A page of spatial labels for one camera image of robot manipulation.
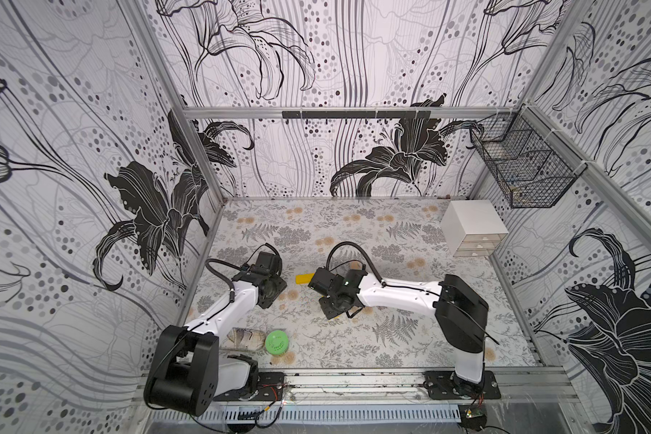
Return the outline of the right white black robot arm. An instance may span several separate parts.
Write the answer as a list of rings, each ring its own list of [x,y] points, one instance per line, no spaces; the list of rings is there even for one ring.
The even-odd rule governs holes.
[[[414,282],[364,269],[340,275],[321,267],[309,287],[320,295],[319,305],[328,319],[348,315],[354,307],[390,307],[434,318],[455,350],[454,378],[469,384],[484,380],[488,302],[462,278],[447,274],[441,281]]]

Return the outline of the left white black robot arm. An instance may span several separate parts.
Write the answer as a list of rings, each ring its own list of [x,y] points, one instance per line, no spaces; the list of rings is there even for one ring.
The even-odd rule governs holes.
[[[221,356],[221,344],[255,307],[268,309],[287,287],[283,261],[268,243],[255,262],[237,266],[208,259],[205,267],[228,286],[198,318],[163,330],[149,369],[143,400],[152,410],[200,416],[215,398],[253,396],[259,388],[258,363],[249,356]]]

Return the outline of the yellow block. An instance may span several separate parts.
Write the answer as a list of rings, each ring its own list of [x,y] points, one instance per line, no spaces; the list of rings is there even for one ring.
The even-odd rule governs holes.
[[[295,283],[297,285],[307,285],[313,277],[314,273],[300,274],[295,277]]]

